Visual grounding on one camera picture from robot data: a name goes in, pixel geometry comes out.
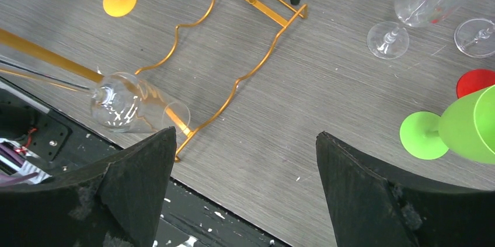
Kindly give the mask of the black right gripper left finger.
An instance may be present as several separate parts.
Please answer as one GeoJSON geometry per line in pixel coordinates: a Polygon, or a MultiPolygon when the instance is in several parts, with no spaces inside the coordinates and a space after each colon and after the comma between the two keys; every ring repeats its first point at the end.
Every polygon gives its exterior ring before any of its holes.
{"type": "Polygon", "coordinates": [[[151,246],[173,168],[173,127],[36,185],[1,188],[2,246],[151,246]]]}

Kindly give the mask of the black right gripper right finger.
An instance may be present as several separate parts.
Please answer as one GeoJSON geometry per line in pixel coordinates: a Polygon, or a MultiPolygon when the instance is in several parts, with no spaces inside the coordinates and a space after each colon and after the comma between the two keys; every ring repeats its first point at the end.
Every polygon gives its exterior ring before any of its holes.
{"type": "Polygon", "coordinates": [[[316,157],[338,246],[494,245],[493,191],[425,178],[327,132],[316,157]]]}

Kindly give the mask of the clear wine glass front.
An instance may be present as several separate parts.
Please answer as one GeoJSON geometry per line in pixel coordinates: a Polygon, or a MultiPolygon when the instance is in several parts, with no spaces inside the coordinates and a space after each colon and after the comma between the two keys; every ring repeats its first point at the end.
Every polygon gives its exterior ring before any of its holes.
{"type": "Polygon", "coordinates": [[[126,72],[104,76],[93,87],[86,87],[22,66],[5,56],[1,56],[1,72],[82,92],[90,99],[94,121],[115,133],[155,133],[171,126],[178,134],[191,133],[190,111],[184,103],[126,72]]]}

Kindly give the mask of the clear wine glass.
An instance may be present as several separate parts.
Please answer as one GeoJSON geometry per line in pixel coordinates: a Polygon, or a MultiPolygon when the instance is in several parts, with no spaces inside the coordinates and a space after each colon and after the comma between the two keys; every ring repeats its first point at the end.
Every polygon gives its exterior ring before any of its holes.
{"type": "Polygon", "coordinates": [[[1,72],[82,92],[90,99],[94,121],[115,133],[155,133],[171,126],[178,134],[191,133],[190,111],[184,103],[126,72],[104,76],[93,87],[86,87],[22,66],[5,56],[1,56],[1,72]]]}
{"type": "Polygon", "coordinates": [[[393,60],[409,48],[407,28],[427,27],[446,19],[466,0],[395,0],[397,22],[381,22],[367,34],[367,46],[374,56],[393,60]]]}

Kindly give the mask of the green silicone wine glass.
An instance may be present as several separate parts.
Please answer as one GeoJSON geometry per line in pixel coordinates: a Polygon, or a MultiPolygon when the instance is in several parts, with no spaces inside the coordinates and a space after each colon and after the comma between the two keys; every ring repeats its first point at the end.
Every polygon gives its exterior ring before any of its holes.
{"type": "Polygon", "coordinates": [[[459,98],[442,115],[415,112],[399,130],[405,150],[433,160],[451,150],[480,163],[494,164],[494,86],[459,98]]]}

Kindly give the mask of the red silicone wine glass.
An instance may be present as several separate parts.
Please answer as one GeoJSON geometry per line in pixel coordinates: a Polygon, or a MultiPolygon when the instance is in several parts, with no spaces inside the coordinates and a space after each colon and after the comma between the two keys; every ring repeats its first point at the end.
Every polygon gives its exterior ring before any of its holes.
{"type": "Polygon", "coordinates": [[[494,71],[474,69],[459,78],[456,85],[456,95],[457,98],[461,98],[492,85],[494,85],[494,71]]]}

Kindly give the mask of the clear tall flute glass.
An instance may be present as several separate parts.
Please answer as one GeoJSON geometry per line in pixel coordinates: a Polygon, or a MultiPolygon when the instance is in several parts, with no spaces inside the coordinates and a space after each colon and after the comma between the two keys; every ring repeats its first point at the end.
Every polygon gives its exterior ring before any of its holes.
{"type": "Polygon", "coordinates": [[[458,50],[472,58],[494,55],[494,22],[485,18],[469,19],[454,32],[458,50]]]}

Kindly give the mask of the gold wire wine glass rack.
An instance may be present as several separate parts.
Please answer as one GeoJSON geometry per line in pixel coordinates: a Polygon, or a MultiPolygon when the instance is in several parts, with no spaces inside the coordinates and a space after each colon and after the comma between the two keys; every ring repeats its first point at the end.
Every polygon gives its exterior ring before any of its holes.
{"type": "MultiPolygon", "coordinates": [[[[201,22],[203,22],[208,15],[211,13],[214,5],[215,5],[216,0],[212,0],[210,3],[210,7],[206,11],[206,13],[196,22],[194,23],[189,23],[188,27],[194,27],[199,25],[201,22]]],[[[191,130],[191,133],[189,135],[186,135],[186,140],[185,142],[177,149],[177,153],[180,153],[181,150],[188,144],[188,142],[204,127],[209,125],[211,122],[213,122],[232,102],[236,91],[238,89],[238,85],[244,81],[249,79],[251,76],[253,76],[267,61],[269,56],[272,54],[276,43],[280,36],[286,31],[286,29],[293,23],[293,21],[297,17],[301,17],[303,19],[306,19],[308,17],[308,6],[307,5],[302,5],[299,9],[295,9],[293,5],[289,2],[286,3],[284,0],[278,0],[281,4],[286,6],[288,9],[293,11],[293,16],[290,19],[284,19],[282,16],[280,16],[278,13],[270,9],[268,6],[260,2],[259,0],[245,0],[246,2],[250,3],[253,7],[257,8],[259,11],[264,13],[266,16],[268,16],[270,19],[275,21],[281,26],[281,30],[276,34],[267,54],[264,56],[264,58],[255,66],[254,69],[252,69],[249,73],[246,75],[241,76],[238,78],[234,85],[233,88],[225,101],[225,103],[219,108],[219,110],[206,122],[198,126],[195,130],[191,130]]],[[[47,62],[53,66],[59,67],[69,73],[81,76],[83,78],[86,78],[94,83],[97,83],[103,79],[103,76],[98,74],[96,71],[92,71],[89,68],[86,68],[82,65],[79,65],[65,57],[62,57],[48,49],[45,49],[37,44],[34,44],[24,38],[21,38],[9,31],[6,31],[4,29],[1,30],[1,44],[11,47],[17,51],[20,51],[22,53],[28,54],[34,58],[38,58],[44,62],[47,62]]]]}

